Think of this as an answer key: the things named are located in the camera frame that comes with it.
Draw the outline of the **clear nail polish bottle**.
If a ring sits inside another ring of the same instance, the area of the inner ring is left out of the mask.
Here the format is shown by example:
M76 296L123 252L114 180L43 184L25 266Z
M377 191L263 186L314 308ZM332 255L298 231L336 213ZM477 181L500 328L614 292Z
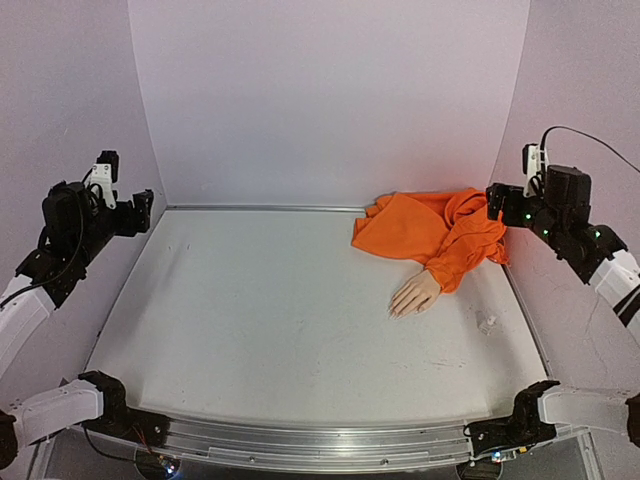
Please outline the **clear nail polish bottle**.
M484 335L490 335L492 333L492 331L494 330L496 323L493 326L490 326L487 324L487 319L492 316L492 315L487 315L487 314L483 314L483 313L479 313L478 314L478 318L477 318L477 328L478 330L484 334Z

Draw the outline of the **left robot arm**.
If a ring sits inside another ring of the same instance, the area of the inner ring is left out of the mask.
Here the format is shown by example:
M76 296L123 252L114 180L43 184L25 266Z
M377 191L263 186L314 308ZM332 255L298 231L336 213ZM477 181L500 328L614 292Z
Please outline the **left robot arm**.
M1 296L1 368L7 370L26 341L60 309L87 269L114 237L150 228L154 193L110 202L106 188L61 182L42 202L44 227L36 248L17 267ZM123 384L100 372L19 401L1 415L1 457L11 462L23 448L62 429L98 421L116 437L131 433L133 411Z

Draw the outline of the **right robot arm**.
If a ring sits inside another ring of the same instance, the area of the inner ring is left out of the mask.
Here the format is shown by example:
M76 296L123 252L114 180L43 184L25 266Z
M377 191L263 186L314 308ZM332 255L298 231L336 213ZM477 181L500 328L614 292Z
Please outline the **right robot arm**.
M494 183L486 190L488 217L531 231L590 287L633 337L639 336L639 262L609 226L594 225L591 177L551 165L526 186ZM617 433L639 443L639 396L536 382L521 390L510 415L469 425L484 450L552 440L561 425Z

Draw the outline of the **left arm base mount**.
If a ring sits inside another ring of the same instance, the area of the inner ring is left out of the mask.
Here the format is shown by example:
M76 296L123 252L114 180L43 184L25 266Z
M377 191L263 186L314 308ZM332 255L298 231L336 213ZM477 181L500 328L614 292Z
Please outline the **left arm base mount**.
M97 419L83 422L83 427L149 448L165 445L170 427L168 416L130 407L126 401L124 384L103 372L84 372L78 379L92 384L103 400L103 413Z

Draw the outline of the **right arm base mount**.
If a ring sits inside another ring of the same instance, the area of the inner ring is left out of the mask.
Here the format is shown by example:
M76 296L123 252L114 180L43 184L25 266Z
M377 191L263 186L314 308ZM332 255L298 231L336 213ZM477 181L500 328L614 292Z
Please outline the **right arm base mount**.
M510 415L467 424L463 433L471 440L473 456L479 458L553 440L557 435L556 426L542 421L538 401L547 390L559 385L560 382L554 380L536 382L515 396Z

